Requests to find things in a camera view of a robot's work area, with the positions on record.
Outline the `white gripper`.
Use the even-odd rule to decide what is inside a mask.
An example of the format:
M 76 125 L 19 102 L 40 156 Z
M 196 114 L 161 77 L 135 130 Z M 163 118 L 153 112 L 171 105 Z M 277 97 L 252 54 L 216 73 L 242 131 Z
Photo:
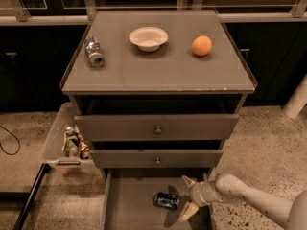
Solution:
M 222 202 L 224 197 L 216 189 L 214 182 L 195 182 L 186 175 L 181 177 L 190 189 L 192 202 L 186 202 L 179 215 L 180 221 L 187 221 L 195 215 L 199 207 L 208 206 L 212 203 Z

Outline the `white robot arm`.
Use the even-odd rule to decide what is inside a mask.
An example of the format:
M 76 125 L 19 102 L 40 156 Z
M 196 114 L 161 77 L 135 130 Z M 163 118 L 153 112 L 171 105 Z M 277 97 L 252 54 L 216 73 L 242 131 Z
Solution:
M 191 197 L 180 214 L 182 221 L 195 215 L 200 207 L 240 199 L 284 230 L 307 230 L 307 191 L 290 201 L 250 187 L 230 173 L 220 174 L 214 181 L 196 182 L 185 175 L 182 179 Z

